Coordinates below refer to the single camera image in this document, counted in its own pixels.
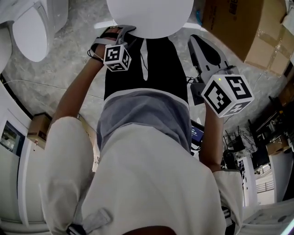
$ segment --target person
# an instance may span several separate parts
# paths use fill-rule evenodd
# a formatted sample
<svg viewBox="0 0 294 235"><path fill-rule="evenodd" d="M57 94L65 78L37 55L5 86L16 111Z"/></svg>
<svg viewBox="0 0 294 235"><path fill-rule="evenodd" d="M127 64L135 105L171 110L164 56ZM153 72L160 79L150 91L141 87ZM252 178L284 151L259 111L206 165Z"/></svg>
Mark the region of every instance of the person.
<svg viewBox="0 0 294 235"><path fill-rule="evenodd" d="M119 27L110 28L116 40ZM97 126L100 162L77 119L103 63L89 59L57 107L45 148L40 185L52 234L236 234L242 224L242 181L222 171L223 118L206 104L199 160L191 156L187 81L168 38L147 39L148 79L133 42L128 71L105 76L104 108ZM105 46L96 55L104 57Z"/></svg>

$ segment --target brown cardboard box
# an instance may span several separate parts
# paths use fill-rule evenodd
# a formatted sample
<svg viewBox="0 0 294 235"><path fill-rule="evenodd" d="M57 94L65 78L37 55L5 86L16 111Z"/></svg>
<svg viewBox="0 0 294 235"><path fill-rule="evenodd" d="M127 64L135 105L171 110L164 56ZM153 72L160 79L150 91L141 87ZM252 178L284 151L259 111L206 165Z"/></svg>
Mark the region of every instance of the brown cardboard box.
<svg viewBox="0 0 294 235"><path fill-rule="evenodd" d="M94 147L96 131L86 122L86 120L80 114L78 115L78 119L82 122L83 127L90 138L92 146Z"/></svg>
<svg viewBox="0 0 294 235"><path fill-rule="evenodd" d="M288 82L282 92L279 94L279 100L283 106L294 100L294 78Z"/></svg>
<svg viewBox="0 0 294 235"><path fill-rule="evenodd" d="M287 139L285 136L280 136L274 142L271 142L266 145L268 155L276 155L280 151L285 151L289 148Z"/></svg>
<svg viewBox="0 0 294 235"><path fill-rule="evenodd" d="M28 129L27 137L34 143L37 141L38 146L45 149L47 132L52 118L47 113L34 115L31 125Z"/></svg>
<svg viewBox="0 0 294 235"><path fill-rule="evenodd" d="M245 63L282 75L294 50L285 14L284 0L206 0L203 27Z"/></svg>

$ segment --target packing tape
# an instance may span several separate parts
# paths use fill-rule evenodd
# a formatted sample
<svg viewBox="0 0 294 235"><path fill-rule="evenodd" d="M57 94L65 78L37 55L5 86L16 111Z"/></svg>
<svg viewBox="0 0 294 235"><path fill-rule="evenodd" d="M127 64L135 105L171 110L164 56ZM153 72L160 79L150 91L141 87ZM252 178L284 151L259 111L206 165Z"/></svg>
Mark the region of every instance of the packing tape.
<svg viewBox="0 0 294 235"><path fill-rule="evenodd" d="M266 42L267 44L271 45L272 47L275 48L274 52L272 53L271 55L271 58L268 62L268 65L267 67L264 67L262 65L259 65L259 64L256 64L256 63L253 63L253 62L249 62L249 61L246 61L245 62L249 65L252 65L254 67L257 67L261 70L267 70L269 71L272 64L274 63L275 61L275 58L277 56L277 53L280 52L283 56L285 56L287 59L290 59L291 58L291 53L288 52L288 50L282 45L282 40L283 40L283 37L285 35L285 32L286 32L286 28L284 26L282 26L281 30L280 30L280 33L279 33L279 36L278 36L278 39L274 39L272 36L266 34L264 31L262 30L258 30L258 32L256 33L256 37L263 40L264 42Z"/></svg>

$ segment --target small screen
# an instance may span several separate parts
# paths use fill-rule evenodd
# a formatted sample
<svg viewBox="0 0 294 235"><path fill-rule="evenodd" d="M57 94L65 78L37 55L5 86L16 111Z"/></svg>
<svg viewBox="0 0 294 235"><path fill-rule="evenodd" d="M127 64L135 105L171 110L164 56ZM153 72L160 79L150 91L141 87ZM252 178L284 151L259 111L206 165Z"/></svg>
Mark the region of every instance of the small screen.
<svg viewBox="0 0 294 235"><path fill-rule="evenodd" d="M197 127L192 126L192 139L200 142L203 137L203 131L199 130Z"/></svg>

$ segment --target white round object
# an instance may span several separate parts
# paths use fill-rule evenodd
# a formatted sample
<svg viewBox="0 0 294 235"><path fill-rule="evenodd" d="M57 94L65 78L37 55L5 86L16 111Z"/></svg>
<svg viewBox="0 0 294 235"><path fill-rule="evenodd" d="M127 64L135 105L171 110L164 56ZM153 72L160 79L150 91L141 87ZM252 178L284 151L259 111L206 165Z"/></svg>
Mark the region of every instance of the white round object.
<svg viewBox="0 0 294 235"><path fill-rule="evenodd" d="M42 6L34 6L22 14L12 25L13 36L19 50L34 62L49 53L54 33L48 28L47 15Z"/></svg>
<svg viewBox="0 0 294 235"><path fill-rule="evenodd" d="M156 39L174 34L187 22L193 0L107 0L111 16L120 24L136 26L132 35Z"/></svg>

